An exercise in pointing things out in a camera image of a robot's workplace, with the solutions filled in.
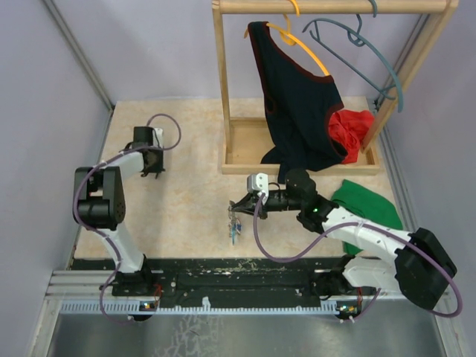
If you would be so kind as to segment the metal disc with keyrings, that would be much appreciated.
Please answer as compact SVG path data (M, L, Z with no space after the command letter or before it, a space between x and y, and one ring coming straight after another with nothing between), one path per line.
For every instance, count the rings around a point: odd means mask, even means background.
M228 206L228 218L229 218L229 222L228 222L228 228L229 228L229 235L231 237L231 234L230 234L230 230L232 227L234 227L235 223L236 222L239 222L241 223L241 221L239 220L239 218L237 217L237 215L233 212L231 212L231 206L230 206L230 202L229 202L229 206Z

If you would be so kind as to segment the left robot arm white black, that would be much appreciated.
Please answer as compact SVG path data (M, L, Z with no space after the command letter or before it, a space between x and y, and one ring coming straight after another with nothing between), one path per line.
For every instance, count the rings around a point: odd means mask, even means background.
M135 174L145 177L164 172L163 148L163 129L136 126L132 142L118 158L97 169L79 167L74 172L74 220L91 228L113 256L117 272L112 286L118 295L146 295L155 285L147 259L124 222L123 182Z

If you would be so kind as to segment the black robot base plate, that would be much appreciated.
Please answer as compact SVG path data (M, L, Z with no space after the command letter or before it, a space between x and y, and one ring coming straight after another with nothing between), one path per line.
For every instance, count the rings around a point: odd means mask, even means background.
M276 263L265 258L148 259L152 287L143 294L161 308L199 307L207 298L213 308L319 307L340 295L371 296L372 287L354 288L342 275L350 257L303 258Z

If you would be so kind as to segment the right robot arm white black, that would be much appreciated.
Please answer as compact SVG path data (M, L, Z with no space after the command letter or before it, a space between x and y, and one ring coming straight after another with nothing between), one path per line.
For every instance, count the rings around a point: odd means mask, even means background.
M342 205L318 193L307 171L287 172L283 189L269 189L265 173L247 178L247 194L230 202L229 214L244 213L254 221L270 212L297 211L302 226L318 234L349 243L373 257L346 256L343 266L332 275L333 288L343 294L358 287L401 293L419 308L434 312L453 281L457 267L440 241L429 230L401 231L357 216Z

